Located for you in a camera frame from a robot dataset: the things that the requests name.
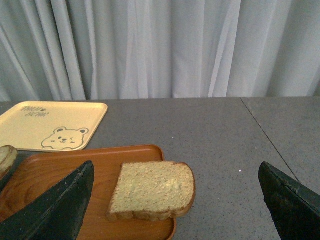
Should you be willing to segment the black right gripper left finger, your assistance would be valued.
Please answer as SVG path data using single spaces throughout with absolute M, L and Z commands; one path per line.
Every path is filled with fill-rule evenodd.
M 32 203 L 1 222 L 2 240 L 75 240 L 91 199 L 92 161 L 51 187 Z

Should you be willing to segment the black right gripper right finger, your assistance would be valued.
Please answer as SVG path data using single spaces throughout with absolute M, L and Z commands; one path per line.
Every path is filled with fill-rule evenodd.
M 319 194 L 265 161 L 259 167 L 258 179 L 282 240 L 320 238 Z

